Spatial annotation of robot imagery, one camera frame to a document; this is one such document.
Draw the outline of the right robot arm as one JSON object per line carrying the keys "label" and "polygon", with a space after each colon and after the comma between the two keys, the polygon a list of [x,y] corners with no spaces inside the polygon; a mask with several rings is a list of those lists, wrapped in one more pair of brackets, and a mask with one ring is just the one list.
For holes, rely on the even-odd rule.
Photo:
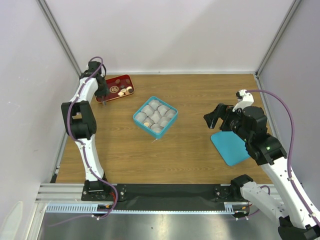
{"label": "right robot arm", "polygon": [[244,141],[248,155],[267,174],[281,202],[264,192],[246,174],[231,180],[230,195],[236,201],[253,203],[278,225],[283,240],[316,240],[320,236],[319,210],[308,198],[291,167],[280,141],[268,133],[267,117],[262,108],[247,106],[236,109],[220,103],[204,115],[208,128],[213,129],[222,119],[220,130],[233,132]]}

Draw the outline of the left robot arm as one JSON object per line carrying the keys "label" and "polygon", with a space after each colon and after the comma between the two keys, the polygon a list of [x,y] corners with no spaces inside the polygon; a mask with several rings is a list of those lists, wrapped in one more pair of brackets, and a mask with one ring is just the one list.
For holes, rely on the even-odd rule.
{"label": "left robot arm", "polygon": [[65,131],[78,147],[85,170],[82,201],[106,200],[111,191],[96,149],[97,122],[91,108],[93,97],[106,102],[109,93],[106,74],[103,59],[93,57],[79,77],[79,87],[74,96],[61,104]]}

